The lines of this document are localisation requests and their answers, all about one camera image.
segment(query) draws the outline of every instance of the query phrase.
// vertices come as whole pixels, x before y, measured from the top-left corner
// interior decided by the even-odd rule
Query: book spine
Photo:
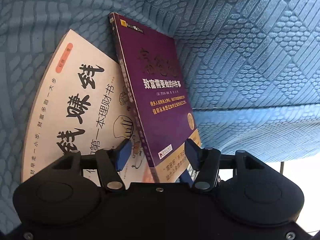
[[[113,38],[114,38],[114,41],[115,41],[115,47],[116,47],[117,57],[118,57],[118,60],[119,60],[119,65],[121,67],[121,72],[122,72],[122,75],[124,77],[124,83],[125,83],[125,86],[126,86],[126,88],[128,90],[129,101],[130,101],[131,107],[133,108],[134,118],[136,120],[136,125],[138,127],[141,146],[143,147],[144,154],[145,154],[145,156],[147,158],[147,162],[148,162],[148,165],[150,167],[150,171],[151,171],[152,177],[153,177],[154,181],[157,183],[157,182],[159,182],[159,178],[158,178],[158,175],[156,173],[156,169],[154,168],[155,165],[153,163],[152,156],[150,154],[150,150],[149,150],[149,147],[148,147],[148,144],[147,144],[147,141],[146,141],[146,137],[145,137],[145,134],[144,134],[141,122],[140,122],[139,115],[138,115],[138,109],[137,109],[137,106],[136,106],[135,101],[133,99],[133,91],[132,91],[132,88],[131,88],[130,83],[129,83],[129,78],[128,78],[128,72],[127,72],[127,68],[126,68],[125,58],[124,58],[124,54],[123,54],[123,51],[122,51],[121,41],[120,41],[120,37],[119,37],[119,33],[118,33],[118,26],[116,24],[116,22],[118,20],[118,15],[115,14],[115,13],[111,13],[109,15],[109,20],[110,20],[110,24],[111,24],[111,30],[112,30]]]

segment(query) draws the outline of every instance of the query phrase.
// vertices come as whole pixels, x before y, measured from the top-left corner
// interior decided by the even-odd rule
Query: publisher logo
[[[188,124],[191,130],[195,128],[195,121],[193,120],[193,116],[191,113],[188,113]]]
[[[120,19],[120,23],[123,27],[128,27],[128,28],[131,28],[137,32],[143,33],[142,29],[139,29],[137,26],[134,26],[134,25],[127,23],[125,20]]]
[[[161,152],[158,153],[160,160],[171,151],[172,151],[172,145],[170,144],[166,148],[164,148]]]

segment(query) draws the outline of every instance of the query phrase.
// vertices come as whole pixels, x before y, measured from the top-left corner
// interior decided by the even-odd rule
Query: metal rod
[[[284,168],[284,162],[281,162],[280,164],[280,173],[283,174],[283,168]]]

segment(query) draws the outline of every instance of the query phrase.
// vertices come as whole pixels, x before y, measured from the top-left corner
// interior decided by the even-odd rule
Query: black plastic mount
[[[117,171],[130,151],[125,140],[95,155],[73,152],[22,183],[13,195],[22,224],[7,238],[149,239],[159,234],[170,239],[283,240],[292,232],[295,240],[311,238],[294,222],[304,201],[299,187],[246,151],[222,155],[187,140],[186,156],[200,171],[191,187],[131,183],[125,190]],[[83,169],[97,169],[101,187],[84,178]],[[219,169],[233,169],[233,178],[218,182]]]
[[[212,191],[219,169],[233,169],[233,178],[214,189],[225,213],[241,223],[274,227],[297,220],[304,203],[301,189],[244,150],[222,155],[213,148],[199,148],[191,139],[185,153],[192,168],[200,171],[192,185],[197,192]]]

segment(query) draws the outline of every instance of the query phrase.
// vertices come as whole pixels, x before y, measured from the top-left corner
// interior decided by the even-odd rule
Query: cartoon illustration
[[[135,159],[134,165],[131,167],[138,169],[140,168],[142,161],[144,159],[144,154],[142,152],[143,148],[141,147],[141,142],[138,140],[136,141],[136,136],[132,136],[132,150],[133,150],[133,158]]]
[[[124,137],[130,139],[133,130],[132,120],[125,115],[119,115],[113,124],[113,135],[115,138]]]
[[[119,96],[119,102],[121,106],[125,105],[125,103],[129,100],[128,93],[126,92],[127,89],[123,87],[123,92]]]

